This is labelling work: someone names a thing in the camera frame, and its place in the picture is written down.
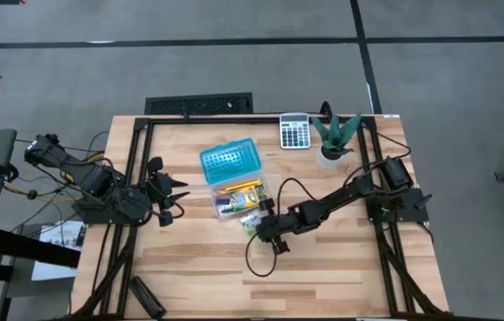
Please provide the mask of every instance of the potted plant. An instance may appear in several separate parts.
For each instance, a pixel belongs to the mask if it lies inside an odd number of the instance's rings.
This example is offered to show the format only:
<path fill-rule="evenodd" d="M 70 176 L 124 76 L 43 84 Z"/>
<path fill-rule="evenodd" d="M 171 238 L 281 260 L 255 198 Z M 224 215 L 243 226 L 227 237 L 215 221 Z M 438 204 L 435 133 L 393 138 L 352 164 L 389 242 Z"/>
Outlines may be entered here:
<path fill-rule="evenodd" d="M 322 160 L 324 167 L 336 168 L 344 155 L 348 152 L 353 152 L 350 148 L 344 148 L 354 136 L 360 124 L 360 113 L 355 117 L 347 120 L 342 127 L 339 127 L 339 117 L 333 115 L 329 128 L 323 126 L 321 121 L 315 117 L 311 117 L 313 126 L 321 135 L 323 144 L 319 149 L 319 158 Z"/>

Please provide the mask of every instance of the white paper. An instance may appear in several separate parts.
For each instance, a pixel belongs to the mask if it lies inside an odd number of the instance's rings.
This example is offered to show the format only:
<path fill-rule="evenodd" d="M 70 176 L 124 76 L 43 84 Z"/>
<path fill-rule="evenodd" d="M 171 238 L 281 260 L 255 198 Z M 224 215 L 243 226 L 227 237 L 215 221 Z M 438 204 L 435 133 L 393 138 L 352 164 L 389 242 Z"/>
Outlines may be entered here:
<path fill-rule="evenodd" d="M 81 248 L 75 246 L 79 231 L 83 226 L 83 222 L 67 221 L 63 223 L 63 240 L 65 247 L 81 251 Z M 39 241 L 62 245 L 62 227 L 57 226 L 49 230 L 52 226 L 42 226 L 42 234 L 39 236 Z M 60 267 L 53 264 L 37 262 L 34 264 L 34 270 L 31 274 L 31 281 L 44 281 L 64 277 L 75 277 L 75 269 L 71 267 Z"/>

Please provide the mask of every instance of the green leaves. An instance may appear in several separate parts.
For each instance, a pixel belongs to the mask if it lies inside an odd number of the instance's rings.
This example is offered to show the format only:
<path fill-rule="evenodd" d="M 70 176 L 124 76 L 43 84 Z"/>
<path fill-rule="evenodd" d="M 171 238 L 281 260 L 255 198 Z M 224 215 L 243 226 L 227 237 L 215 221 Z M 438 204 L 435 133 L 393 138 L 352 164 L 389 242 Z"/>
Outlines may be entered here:
<path fill-rule="evenodd" d="M 323 126 L 321 121 L 315 117 L 312 117 L 311 121 L 315 129 L 321 135 L 323 148 L 331 153 L 344 155 L 347 152 L 352 152 L 352 149 L 345 149 L 344 146 L 347 145 L 355 135 L 361 119 L 362 116 L 359 113 L 355 117 L 347 120 L 342 127 L 339 127 L 339 117 L 333 115 L 329 129 Z"/>

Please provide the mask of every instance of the wooden table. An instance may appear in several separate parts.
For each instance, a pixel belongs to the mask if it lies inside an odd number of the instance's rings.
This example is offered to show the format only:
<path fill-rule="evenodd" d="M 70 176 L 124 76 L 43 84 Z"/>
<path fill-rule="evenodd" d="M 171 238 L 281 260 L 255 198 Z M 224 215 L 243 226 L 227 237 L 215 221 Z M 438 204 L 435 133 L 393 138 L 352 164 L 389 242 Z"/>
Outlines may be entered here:
<path fill-rule="evenodd" d="M 134 116 L 118 116 L 112 122 L 105 156 L 121 172 L 125 171 L 134 120 Z M 406 142 L 399 118 L 376 116 L 376 124 L 379 133 Z M 174 224 L 160 228 L 158 220 L 153 219 L 139 229 L 132 275 L 143 278 L 168 310 L 167 317 L 389 315 L 375 231 L 368 222 L 362 200 L 334 212 L 315 231 L 285 235 L 291 252 L 278 257 L 276 271 L 266 278 L 254 276 L 245 265 L 244 251 L 249 236 L 243 232 L 238 220 L 219 220 L 214 214 L 199 152 L 246 137 L 251 137 L 256 143 L 262 169 L 273 193 L 287 177 L 300 179 L 315 197 L 338 188 L 345 176 L 361 165 L 360 156 L 353 154 L 340 172 L 324 171 L 316 163 L 320 138 L 315 128 L 311 128 L 311 133 L 312 148 L 287 151 L 280 148 L 278 124 L 156 126 L 150 157 L 161 156 L 164 172 L 190 184 L 177 188 L 175 193 L 191 193 L 181 199 L 186 214 Z M 143 141 L 144 134 L 139 139 L 139 142 Z M 374 154 L 370 142 L 368 136 L 372 161 Z M 405 152 L 402 147 L 383 138 L 380 143 L 384 157 Z M 138 176 L 142 145 L 139 143 L 133 182 Z M 354 137 L 347 147 L 358 151 L 357 138 Z M 410 158 L 404 159 L 404 163 L 414 176 Z M 307 196 L 299 186 L 285 186 L 282 208 L 304 200 Z M 430 237 L 414 223 L 399 226 L 410 274 L 434 304 L 447 309 Z M 72 293 L 75 309 L 91 293 L 104 230 L 105 226 L 93 226 L 87 230 Z M 99 280 L 106 270 L 111 238 L 112 232 L 105 246 Z M 273 252 L 270 245 L 258 241 L 252 244 L 250 257 L 254 269 L 263 272 L 269 270 Z M 403 310 L 400 280 L 395 272 L 393 281 L 399 310 Z M 120 276 L 117 276 L 112 287 L 110 311 L 116 309 L 119 284 Z M 148 317 L 131 293 L 125 316 Z"/>

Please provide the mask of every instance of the blue lid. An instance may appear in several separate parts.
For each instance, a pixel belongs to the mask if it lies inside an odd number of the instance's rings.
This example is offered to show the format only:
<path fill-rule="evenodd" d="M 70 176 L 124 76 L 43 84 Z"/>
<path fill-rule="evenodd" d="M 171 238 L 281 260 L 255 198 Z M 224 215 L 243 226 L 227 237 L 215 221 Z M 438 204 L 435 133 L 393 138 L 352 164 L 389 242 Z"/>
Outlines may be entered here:
<path fill-rule="evenodd" d="M 251 138 L 201 151 L 200 163 L 208 184 L 226 181 L 261 169 L 260 156 Z"/>

